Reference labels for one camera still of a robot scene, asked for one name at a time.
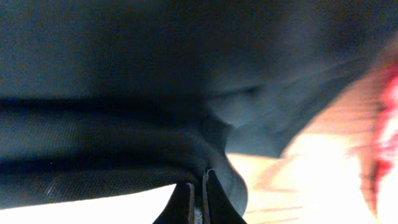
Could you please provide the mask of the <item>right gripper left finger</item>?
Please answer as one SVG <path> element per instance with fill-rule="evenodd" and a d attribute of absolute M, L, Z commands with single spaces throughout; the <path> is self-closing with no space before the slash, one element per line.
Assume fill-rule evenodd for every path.
<path fill-rule="evenodd" d="M 153 224 L 194 224 L 194 203 L 194 185 L 177 184 L 167 205 Z"/>

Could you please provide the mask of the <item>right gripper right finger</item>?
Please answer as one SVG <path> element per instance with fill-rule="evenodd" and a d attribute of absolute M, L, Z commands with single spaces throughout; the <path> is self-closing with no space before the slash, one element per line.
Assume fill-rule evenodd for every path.
<path fill-rule="evenodd" d="M 213 169 L 202 182 L 203 221 L 206 224 L 246 224 L 225 194 Z"/>

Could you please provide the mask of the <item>black t-shirt with logo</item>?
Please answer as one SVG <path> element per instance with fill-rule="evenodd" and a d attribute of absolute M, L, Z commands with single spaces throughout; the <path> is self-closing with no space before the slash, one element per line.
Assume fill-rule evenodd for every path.
<path fill-rule="evenodd" d="M 396 1 L 1 2 L 1 208 L 279 157 L 397 32 Z"/>

